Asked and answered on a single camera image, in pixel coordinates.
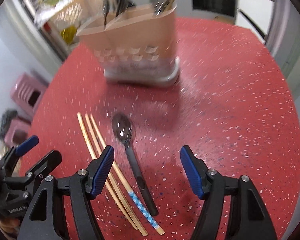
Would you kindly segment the blue patterned bamboo chopstick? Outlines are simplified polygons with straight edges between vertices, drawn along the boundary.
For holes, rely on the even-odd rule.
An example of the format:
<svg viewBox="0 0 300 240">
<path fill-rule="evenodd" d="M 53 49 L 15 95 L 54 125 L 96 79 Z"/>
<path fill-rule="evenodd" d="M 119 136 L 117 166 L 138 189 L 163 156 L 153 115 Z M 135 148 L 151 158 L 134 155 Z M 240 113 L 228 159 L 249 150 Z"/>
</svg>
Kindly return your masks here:
<svg viewBox="0 0 300 240">
<path fill-rule="evenodd" d="M 92 132 L 90 132 L 91 136 L 96 139 L 97 144 L 98 144 L 99 147 L 105 148 L 105 146 L 106 146 L 105 140 L 104 140 L 97 124 L 96 124 L 96 121 L 95 121 L 93 115 L 92 114 L 90 114 L 90 115 L 86 114 L 85 118 L 86 118 L 86 121 L 87 121 L 87 124 L 88 124 L 89 128 L 92 130 Z M 129 182 L 127 181 L 127 179 L 125 178 L 125 176 L 121 172 L 121 170 L 120 170 L 120 168 L 119 168 L 119 166 L 117 165 L 116 162 L 113 163 L 113 169 L 114 169 L 115 173 L 117 174 L 119 180 L 121 181 L 123 187 L 126 189 L 127 193 L 129 194 L 131 199 L 136 204 L 139 211 L 148 220 L 148 222 L 151 224 L 151 226 L 153 226 L 153 228 L 158 232 L 158 234 L 163 235 L 165 233 L 165 231 L 155 221 L 153 216 L 150 215 L 149 211 L 146 211 L 146 208 L 141 204 L 141 200 L 139 200 L 139 198 L 137 197 L 137 195 L 133 191 L 132 187 L 130 186 Z M 145 230 L 144 226 L 142 225 L 140 220 L 136 217 L 134 211 L 132 210 L 132 208 L 128 204 L 128 200 L 126 200 L 125 196 L 123 195 L 123 193 L 122 193 L 117 181 L 115 180 L 114 176 L 112 175 L 112 173 L 109 175 L 109 179 L 110 179 L 110 183 L 112 184 L 112 188 L 116 192 L 116 197 L 119 199 L 119 202 L 123 206 L 123 208 L 124 208 L 125 212 L 127 213 L 128 217 L 133 221 L 133 224 L 141 232 L 141 234 L 143 234 L 145 232 L 146 236 L 147 236 L 147 234 L 148 234 L 147 231 Z"/>
</svg>

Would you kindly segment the pink plastic stool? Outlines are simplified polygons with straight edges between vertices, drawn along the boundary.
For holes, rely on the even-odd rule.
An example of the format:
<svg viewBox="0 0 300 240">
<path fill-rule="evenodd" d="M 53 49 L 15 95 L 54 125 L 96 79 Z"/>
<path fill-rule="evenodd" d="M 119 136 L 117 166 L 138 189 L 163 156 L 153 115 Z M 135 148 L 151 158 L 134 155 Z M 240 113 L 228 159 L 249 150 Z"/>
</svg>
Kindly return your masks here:
<svg viewBox="0 0 300 240">
<path fill-rule="evenodd" d="M 41 81 L 24 73 L 11 88 L 10 96 L 28 116 L 34 117 L 46 90 L 47 86 Z"/>
</svg>

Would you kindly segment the beige utensil holder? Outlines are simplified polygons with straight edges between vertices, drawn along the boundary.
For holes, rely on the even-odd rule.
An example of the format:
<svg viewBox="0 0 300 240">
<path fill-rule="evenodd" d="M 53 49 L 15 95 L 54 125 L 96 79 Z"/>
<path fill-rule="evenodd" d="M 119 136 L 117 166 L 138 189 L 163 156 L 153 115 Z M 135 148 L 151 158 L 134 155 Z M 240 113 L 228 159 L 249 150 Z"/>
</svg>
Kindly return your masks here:
<svg viewBox="0 0 300 240">
<path fill-rule="evenodd" d="M 175 9 L 156 15 L 150 4 L 119 16 L 95 16 L 77 37 L 97 58 L 109 82 L 168 87 L 179 76 Z"/>
</svg>

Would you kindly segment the white perforated storage basket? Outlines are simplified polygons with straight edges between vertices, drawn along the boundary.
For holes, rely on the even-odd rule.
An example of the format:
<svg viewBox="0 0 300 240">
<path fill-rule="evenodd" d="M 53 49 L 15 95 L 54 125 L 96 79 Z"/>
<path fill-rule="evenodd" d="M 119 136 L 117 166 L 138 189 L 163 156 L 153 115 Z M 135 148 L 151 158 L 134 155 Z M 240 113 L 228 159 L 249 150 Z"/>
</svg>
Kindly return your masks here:
<svg viewBox="0 0 300 240">
<path fill-rule="evenodd" d="M 109 0 L 116 8 L 116 0 Z M 43 29 L 55 44 L 67 50 L 76 44 L 76 31 L 87 20 L 102 14 L 103 0 L 59 0 L 56 5 L 44 4 L 37 11 L 34 23 Z"/>
</svg>

